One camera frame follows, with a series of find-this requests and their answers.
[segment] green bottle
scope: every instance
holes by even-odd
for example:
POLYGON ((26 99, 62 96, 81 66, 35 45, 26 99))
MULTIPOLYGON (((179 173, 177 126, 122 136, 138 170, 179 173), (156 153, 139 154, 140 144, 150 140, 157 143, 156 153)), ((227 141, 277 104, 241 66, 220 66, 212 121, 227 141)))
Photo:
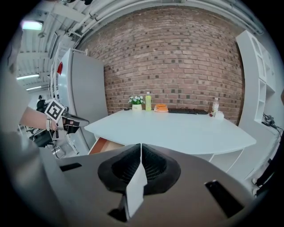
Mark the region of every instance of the green bottle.
POLYGON ((150 92, 147 92, 147 95, 145 96, 145 103, 146 103, 146 111, 151 111, 151 95, 150 92))

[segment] white table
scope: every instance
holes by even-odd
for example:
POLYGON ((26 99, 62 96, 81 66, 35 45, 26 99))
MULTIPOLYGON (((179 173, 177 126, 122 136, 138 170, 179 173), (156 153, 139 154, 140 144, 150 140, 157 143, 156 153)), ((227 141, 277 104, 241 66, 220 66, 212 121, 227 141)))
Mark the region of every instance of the white table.
POLYGON ((122 110, 85 129, 122 145, 145 143, 193 155, 230 153, 256 143, 228 120, 209 115, 122 110))

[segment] potted plant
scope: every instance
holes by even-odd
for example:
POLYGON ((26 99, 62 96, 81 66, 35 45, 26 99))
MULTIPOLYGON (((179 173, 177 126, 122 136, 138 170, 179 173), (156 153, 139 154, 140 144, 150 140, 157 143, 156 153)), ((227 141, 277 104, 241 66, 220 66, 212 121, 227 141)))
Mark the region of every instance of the potted plant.
POLYGON ((142 110, 142 103, 145 104, 143 96, 131 96, 128 102, 132 104, 132 110, 142 110))

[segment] human arm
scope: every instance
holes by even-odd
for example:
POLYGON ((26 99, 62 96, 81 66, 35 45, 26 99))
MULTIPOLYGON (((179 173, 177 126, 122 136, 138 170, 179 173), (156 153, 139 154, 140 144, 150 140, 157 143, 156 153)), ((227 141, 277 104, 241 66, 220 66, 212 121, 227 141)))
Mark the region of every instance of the human arm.
MULTIPOLYGON (((47 116, 44 113, 27 107, 20 120, 20 124, 36 129, 46 129, 46 120, 47 116)), ((54 121, 51 121, 51 128, 52 130, 57 128, 54 121)))

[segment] brick wall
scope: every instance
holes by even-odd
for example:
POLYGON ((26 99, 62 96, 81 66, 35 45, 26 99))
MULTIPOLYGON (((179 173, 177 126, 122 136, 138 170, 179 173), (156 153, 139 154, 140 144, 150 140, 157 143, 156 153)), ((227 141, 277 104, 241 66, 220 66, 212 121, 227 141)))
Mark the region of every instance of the brick wall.
POLYGON ((131 95, 152 94, 153 106, 209 110, 215 97, 233 123, 244 96, 235 37, 242 29, 217 14, 189 7, 136 11, 104 26, 80 49, 105 65, 109 114, 131 95))

